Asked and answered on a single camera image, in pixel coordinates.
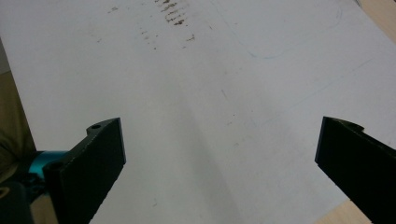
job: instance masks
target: brown fabric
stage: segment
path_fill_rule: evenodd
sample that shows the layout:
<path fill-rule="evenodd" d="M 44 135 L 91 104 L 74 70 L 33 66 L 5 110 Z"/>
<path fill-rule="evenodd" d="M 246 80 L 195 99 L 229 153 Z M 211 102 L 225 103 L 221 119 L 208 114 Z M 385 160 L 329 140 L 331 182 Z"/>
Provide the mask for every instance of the brown fabric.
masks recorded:
<path fill-rule="evenodd" d="M 35 143 L 11 72 L 0 75 L 0 182 L 15 172 L 19 160 L 35 151 Z"/>

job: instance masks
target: white table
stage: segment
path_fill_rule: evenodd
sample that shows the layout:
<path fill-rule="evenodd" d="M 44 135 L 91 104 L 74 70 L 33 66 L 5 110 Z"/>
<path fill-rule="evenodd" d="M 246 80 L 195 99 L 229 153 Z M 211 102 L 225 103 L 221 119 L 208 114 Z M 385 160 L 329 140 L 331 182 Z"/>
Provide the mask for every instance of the white table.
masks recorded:
<path fill-rule="evenodd" d="M 38 149 L 121 117 L 92 223 L 312 223 L 346 198 L 314 162 L 323 116 L 395 146 L 396 46 L 354 1 L 162 2 L 0 0 Z"/>

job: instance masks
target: teal object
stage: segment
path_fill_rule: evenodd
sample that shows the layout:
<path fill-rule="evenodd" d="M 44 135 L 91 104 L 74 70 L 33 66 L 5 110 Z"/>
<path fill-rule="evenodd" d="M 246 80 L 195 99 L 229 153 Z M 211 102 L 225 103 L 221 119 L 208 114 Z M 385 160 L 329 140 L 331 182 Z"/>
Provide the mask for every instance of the teal object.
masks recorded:
<path fill-rule="evenodd" d="M 29 173 L 37 174 L 44 179 L 43 167 L 49 162 L 59 160 L 67 151 L 44 151 L 40 153 L 32 162 Z"/>

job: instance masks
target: black object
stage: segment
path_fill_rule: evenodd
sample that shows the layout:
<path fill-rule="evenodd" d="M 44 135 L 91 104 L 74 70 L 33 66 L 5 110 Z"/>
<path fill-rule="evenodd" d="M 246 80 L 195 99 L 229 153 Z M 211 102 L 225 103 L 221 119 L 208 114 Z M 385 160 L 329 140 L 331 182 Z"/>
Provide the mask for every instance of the black object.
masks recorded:
<path fill-rule="evenodd" d="M 89 223 L 126 162 L 120 119 L 94 124 L 87 129 L 87 134 L 60 159 L 49 162 L 42 168 L 45 189 L 49 192 L 60 224 Z M 27 158 L 30 162 L 27 166 L 32 170 L 32 156 L 28 155 Z M 41 183 L 42 181 L 32 181 L 32 174 L 19 172 L 12 176 L 4 183 L 11 184 L 11 187 L 5 188 L 19 194 L 19 200 L 9 203 L 9 200 L 5 200 L 7 197 L 0 198 L 0 217 L 14 213 L 16 206 L 25 211 L 31 202 L 29 199 L 36 197 L 38 192 L 43 192 L 40 191 Z M 12 218 L 15 217 L 0 219 L 0 223 L 33 223 Z"/>
<path fill-rule="evenodd" d="M 396 223 L 396 151 L 357 124 L 323 118 L 315 161 L 374 223 Z"/>

